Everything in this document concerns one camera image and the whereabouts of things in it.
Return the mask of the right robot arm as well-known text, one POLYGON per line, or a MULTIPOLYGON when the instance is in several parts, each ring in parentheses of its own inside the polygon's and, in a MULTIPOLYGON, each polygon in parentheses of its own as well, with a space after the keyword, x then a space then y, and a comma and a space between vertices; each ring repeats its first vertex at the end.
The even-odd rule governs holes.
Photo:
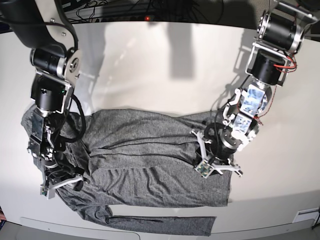
POLYGON ((64 186, 79 191, 86 181, 84 171, 70 164, 64 152, 67 143, 82 138, 86 122, 77 136, 61 135, 72 103, 80 105, 74 94, 82 60, 76 31, 59 0, 3 0, 0 14, 1 22, 30 48, 35 67, 28 151, 41 164, 40 193, 50 199, 64 186))

